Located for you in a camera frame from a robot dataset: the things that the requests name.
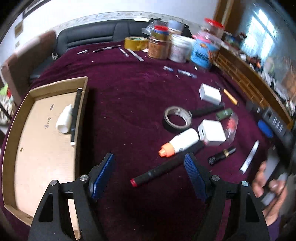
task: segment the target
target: tape roll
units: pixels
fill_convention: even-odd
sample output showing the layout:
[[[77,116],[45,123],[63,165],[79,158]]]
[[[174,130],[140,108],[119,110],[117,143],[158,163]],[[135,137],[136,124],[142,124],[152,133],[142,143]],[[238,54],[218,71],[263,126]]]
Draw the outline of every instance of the tape roll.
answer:
[[[149,39],[143,37],[127,37],[124,39],[124,48],[132,51],[142,51],[148,47]]]
[[[177,115],[180,116],[184,121],[185,125],[179,126],[172,123],[169,120],[169,116]],[[171,133],[181,133],[192,126],[192,115],[189,111],[179,107],[179,106],[171,106],[167,108],[163,113],[163,127],[171,132]]]

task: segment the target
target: white power adapter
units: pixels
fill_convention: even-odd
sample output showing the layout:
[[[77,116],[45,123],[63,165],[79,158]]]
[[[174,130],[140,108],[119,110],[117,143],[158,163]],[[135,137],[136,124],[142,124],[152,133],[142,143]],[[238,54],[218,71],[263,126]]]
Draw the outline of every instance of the white power adapter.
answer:
[[[226,141],[226,136],[221,122],[215,120],[203,120],[198,126],[200,140],[207,146],[219,146]]]
[[[222,101],[220,91],[206,84],[200,86],[200,99],[216,105],[219,105]]]

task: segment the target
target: yellow tape roll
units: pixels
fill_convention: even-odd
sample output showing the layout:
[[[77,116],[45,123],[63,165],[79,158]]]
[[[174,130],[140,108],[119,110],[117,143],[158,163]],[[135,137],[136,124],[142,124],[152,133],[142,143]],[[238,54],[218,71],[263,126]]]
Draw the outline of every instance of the yellow tape roll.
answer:
[[[143,37],[127,37],[124,39],[124,48],[132,51],[141,51],[148,47],[149,39]]]

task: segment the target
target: silver bolt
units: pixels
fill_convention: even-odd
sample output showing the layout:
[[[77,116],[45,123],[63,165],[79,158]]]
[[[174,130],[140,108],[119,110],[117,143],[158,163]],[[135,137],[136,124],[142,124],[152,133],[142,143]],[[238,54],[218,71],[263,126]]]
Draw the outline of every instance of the silver bolt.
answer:
[[[242,185],[245,186],[245,187],[247,187],[249,184],[246,181],[242,181]]]
[[[220,180],[220,177],[219,176],[217,176],[217,175],[213,175],[212,176],[212,179],[213,179],[213,181],[219,181]]]
[[[88,179],[88,176],[87,175],[80,176],[80,181],[85,181],[87,179]]]
[[[52,186],[54,186],[54,185],[56,185],[57,184],[57,180],[52,180],[51,182],[50,182],[50,185],[52,185]]]

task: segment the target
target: black leather sofa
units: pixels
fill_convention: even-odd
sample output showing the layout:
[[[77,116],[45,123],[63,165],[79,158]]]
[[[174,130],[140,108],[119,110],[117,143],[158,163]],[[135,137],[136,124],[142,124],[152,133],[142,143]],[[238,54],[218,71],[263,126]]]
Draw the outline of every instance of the black leather sofa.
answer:
[[[129,20],[108,20],[96,23],[89,23],[64,29],[57,37],[53,54],[61,57],[67,50],[86,44],[124,41],[129,36],[148,37],[142,33],[142,28],[147,27],[148,22]],[[191,37],[187,25],[182,33],[183,36]],[[30,82],[39,78],[41,73],[53,63],[49,56],[31,74]]]

